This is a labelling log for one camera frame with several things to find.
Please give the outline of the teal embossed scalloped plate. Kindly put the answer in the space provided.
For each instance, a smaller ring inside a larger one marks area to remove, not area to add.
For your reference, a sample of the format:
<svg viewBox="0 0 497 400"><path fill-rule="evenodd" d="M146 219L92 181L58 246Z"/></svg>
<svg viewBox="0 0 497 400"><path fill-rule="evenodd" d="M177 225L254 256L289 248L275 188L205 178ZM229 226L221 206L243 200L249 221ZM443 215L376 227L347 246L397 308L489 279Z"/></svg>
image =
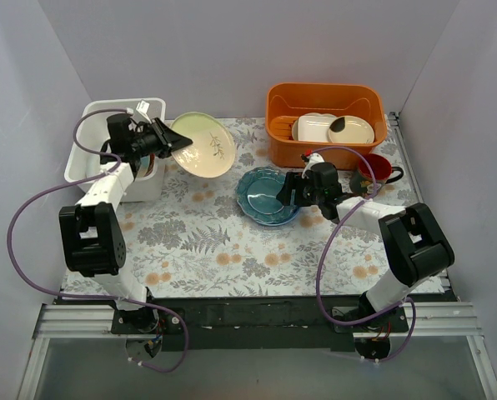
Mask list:
<svg viewBox="0 0 497 400"><path fill-rule="evenodd" d="M271 167L257 167L246 172L235 188L236 199L243 213L257 211L276 213L284 206L276 199L284 185L286 174Z"/></svg>

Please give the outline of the cream green floral plate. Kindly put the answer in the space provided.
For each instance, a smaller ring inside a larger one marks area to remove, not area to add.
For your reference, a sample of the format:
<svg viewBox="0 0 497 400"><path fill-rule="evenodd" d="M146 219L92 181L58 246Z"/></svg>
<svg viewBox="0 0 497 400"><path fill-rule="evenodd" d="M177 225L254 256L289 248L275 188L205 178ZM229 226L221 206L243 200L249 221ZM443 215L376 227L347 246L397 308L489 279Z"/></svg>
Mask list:
<svg viewBox="0 0 497 400"><path fill-rule="evenodd" d="M186 172L200 178L217 178L233 166L233 137L216 118L202 112L186 112L172 122L171 128L193 141L173 152L174 161Z"/></svg>

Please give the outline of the cream and blue plate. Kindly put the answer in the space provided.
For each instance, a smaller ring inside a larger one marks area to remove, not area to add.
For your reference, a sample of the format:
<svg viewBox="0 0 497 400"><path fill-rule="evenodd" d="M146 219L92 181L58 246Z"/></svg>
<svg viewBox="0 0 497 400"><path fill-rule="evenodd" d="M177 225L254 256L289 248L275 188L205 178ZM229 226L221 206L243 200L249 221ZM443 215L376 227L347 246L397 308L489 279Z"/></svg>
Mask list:
<svg viewBox="0 0 497 400"><path fill-rule="evenodd" d="M151 161L150 161L149 155L142 157L140 159L140 166L139 166L139 169L137 171L138 178L143 178L148 174L148 170L150 168L150 163L151 163Z"/></svg>

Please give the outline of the red-brown scalloped plate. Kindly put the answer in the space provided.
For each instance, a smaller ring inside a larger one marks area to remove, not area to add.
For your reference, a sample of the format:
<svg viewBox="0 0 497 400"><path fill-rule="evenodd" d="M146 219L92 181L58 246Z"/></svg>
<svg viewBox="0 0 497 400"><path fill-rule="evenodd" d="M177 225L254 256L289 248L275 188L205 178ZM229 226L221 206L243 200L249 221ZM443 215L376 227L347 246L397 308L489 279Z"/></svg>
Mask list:
<svg viewBox="0 0 497 400"><path fill-rule="evenodd" d="M148 173L151 173L153 171L153 167L154 167L154 164L155 164L155 158L156 158L156 156L154 154L150 154L150 156L149 156Z"/></svg>

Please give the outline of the white fluted deep plate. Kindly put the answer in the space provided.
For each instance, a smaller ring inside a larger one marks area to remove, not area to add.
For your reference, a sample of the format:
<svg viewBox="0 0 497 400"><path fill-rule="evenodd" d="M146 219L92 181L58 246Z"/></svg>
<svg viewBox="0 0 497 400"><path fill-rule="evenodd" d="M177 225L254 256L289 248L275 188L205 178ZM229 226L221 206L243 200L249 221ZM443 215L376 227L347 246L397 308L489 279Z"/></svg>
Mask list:
<svg viewBox="0 0 497 400"><path fill-rule="evenodd" d="M101 157L97 154L89 154L86 161L85 176L87 178L98 175L101 172Z"/></svg>

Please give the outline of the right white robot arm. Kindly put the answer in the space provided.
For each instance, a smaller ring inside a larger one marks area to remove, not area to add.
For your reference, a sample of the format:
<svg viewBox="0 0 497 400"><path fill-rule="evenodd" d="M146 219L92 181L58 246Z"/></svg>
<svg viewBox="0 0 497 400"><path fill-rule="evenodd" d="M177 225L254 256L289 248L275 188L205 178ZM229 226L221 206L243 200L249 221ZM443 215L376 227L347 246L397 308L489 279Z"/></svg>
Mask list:
<svg viewBox="0 0 497 400"><path fill-rule="evenodd" d="M416 287L454 264L454 250L426 204L390 206L344 192L337 169L329 162L315 163L306 172L287 172L276 198L284 206L316 206L325 219L335 224L315 278L319 311L334 325L380 330L389 321L389 313L408 302L408 295ZM378 235L389 263L389 270L360 296L356 318L350 320L332 317L320 293L324 260L344 226Z"/></svg>

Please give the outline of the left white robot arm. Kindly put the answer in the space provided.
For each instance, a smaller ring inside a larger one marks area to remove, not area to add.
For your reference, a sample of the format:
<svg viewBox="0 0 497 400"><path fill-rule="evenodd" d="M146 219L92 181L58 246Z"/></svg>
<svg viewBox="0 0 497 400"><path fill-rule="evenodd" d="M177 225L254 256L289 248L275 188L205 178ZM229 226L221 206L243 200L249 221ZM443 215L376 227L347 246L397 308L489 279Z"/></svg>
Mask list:
<svg viewBox="0 0 497 400"><path fill-rule="evenodd" d="M150 291L123 268L127 249L116 209L143 158L168 158L193 142L157 117L135 122L129 110L107 113L108 139L93 151L100 176L76 205L63 207L58 215L63 252L70 271L92 279L113 299L124 323L150 333L158 326L159 314L145 304Z"/></svg>

